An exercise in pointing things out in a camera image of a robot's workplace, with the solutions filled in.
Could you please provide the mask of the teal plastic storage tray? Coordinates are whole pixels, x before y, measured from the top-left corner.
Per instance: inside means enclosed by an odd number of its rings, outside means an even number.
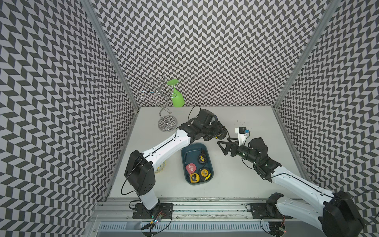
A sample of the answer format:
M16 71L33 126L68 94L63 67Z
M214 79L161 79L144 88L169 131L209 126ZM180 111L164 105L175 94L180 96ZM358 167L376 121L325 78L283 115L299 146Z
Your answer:
M208 162L206 164L200 164L198 162L198 157L200 154L205 154L207 156L207 160ZM185 148L183 148L181 150L181 157L182 157L182 165L183 165L183 171L184 171L184 178L186 180L186 182L190 185L201 185L201 184L205 184L205 183L208 183L212 180L213 176L214 176L214 170L213 170L213 166L212 166L212 163L211 163L211 159L210 159L210 156L209 156L209 153L208 153L208 150L206 148L206 146L202 143L193 143ZM203 181L201 182L201 180L198 182L198 183L191 183L190 182L190 175L187 173L186 169L185 169L185 166L190 164L190 163L194 163L197 167L197 172L199 174L199 171L202 169L202 168L207 168L210 170L211 172L211 177L210 179L206 180L206 181Z

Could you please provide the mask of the large yellow black tape measure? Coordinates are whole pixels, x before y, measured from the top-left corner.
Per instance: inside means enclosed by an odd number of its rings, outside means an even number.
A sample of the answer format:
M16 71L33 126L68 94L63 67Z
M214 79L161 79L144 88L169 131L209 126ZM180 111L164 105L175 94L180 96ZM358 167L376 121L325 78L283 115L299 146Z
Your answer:
M215 138L218 140L223 140L227 137L227 135L228 135L228 132L226 130L223 130L220 134L215 136Z

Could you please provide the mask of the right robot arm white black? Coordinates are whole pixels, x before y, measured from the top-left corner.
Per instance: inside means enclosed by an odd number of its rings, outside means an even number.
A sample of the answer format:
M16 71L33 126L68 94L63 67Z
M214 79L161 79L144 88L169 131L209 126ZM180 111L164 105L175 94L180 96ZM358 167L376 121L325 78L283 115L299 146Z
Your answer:
M301 199L292 200L274 193L266 201L268 211L290 216L320 229L328 237L357 237L364 229L364 220L353 197L346 192L334 193L305 180L268 156L268 147L262 138L252 139L248 146L239 145L235 138L219 141L225 155L239 156L253 165L263 179L279 185Z

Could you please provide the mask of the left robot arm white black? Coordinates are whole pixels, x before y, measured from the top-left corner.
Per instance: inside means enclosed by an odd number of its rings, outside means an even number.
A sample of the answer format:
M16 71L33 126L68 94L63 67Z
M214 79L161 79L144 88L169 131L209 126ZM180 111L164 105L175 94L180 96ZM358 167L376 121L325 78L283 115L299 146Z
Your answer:
M144 152L135 150L130 154L124 176L136 191L144 208L157 209L160 201L154 192L155 170L174 153L196 140L222 140L226 137L226 128L219 121L201 122L196 118L181 124L175 133L160 144Z

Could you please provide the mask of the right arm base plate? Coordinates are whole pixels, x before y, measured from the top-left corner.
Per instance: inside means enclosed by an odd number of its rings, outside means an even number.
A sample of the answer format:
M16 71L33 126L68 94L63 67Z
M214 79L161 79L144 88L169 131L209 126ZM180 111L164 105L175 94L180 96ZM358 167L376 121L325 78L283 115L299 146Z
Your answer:
M249 203L245 208L251 212L253 219L293 219L291 216L283 215L274 204Z

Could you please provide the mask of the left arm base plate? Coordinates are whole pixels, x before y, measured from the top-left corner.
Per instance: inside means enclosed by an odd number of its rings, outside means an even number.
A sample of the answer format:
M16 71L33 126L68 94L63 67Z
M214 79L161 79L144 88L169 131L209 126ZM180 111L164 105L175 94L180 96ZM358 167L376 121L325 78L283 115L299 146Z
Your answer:
M162 219L171 219L173 212L173 203L158 203L152 210L147 210L142 203L135 204L133 208L133 219L156 219L163 215Z

